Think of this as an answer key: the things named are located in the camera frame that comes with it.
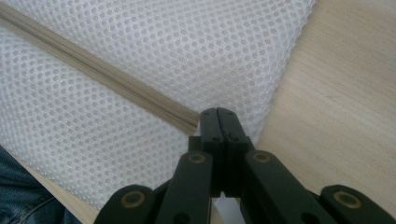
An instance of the blue jeans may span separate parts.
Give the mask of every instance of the blue jeans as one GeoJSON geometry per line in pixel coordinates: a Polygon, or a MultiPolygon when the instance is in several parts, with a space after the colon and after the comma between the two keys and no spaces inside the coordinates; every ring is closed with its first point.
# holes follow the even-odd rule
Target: blue jeans
{"type": "Polygon", "coordinates": [[[80,222],[0,146],[0,224],[80,222]]]}

